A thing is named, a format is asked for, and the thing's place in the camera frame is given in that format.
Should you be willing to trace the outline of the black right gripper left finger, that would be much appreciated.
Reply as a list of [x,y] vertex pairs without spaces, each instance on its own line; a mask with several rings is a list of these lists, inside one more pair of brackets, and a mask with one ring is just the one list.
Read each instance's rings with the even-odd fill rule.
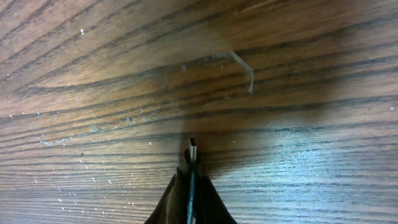
[[155,210],[145,224],[183,224],[187,222],[187,183],[178,167]]

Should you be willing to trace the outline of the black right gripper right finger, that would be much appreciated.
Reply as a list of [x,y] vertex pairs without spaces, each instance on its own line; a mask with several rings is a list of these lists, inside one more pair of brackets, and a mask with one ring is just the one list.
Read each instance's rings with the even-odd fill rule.
[[207,176],[201,176],[197,183],[194,214],[198,224],[237,224]]

